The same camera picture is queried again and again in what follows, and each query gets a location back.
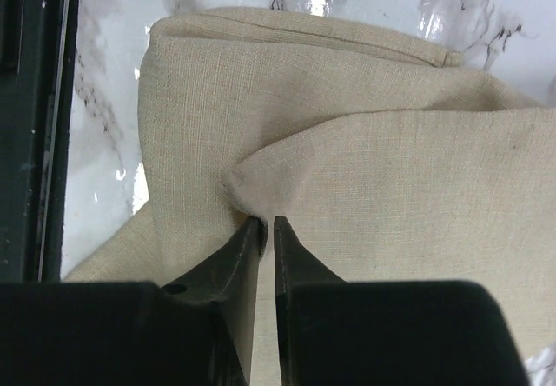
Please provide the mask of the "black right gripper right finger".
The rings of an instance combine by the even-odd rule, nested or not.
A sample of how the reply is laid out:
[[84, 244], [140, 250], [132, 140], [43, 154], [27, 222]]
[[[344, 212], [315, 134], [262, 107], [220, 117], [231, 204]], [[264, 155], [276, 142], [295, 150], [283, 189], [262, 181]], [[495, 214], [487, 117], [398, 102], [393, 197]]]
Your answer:
[[286, 385], [526, 385], [498, 303], [468, 281], [348, 282], [274, 222]]

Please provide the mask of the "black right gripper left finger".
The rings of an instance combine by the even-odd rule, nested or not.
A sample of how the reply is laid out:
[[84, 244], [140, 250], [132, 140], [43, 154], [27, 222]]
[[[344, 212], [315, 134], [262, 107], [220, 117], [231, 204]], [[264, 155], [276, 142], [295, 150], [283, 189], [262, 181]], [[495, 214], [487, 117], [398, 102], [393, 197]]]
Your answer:
[[263, 225], [152, 282], [1, 288], [4, 385], [246, 385]]

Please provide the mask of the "beige linen napkin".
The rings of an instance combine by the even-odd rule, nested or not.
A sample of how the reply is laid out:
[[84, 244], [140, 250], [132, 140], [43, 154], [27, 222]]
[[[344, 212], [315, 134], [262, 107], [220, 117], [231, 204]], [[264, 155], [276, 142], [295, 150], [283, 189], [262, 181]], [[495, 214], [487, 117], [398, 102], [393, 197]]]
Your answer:
[[168, 283], [248, 216], [349, 282], [477, 283], [555, 379], [555, 108], [376, 26], [224, 8], [151, 26], [149, 200], [70, 282]]

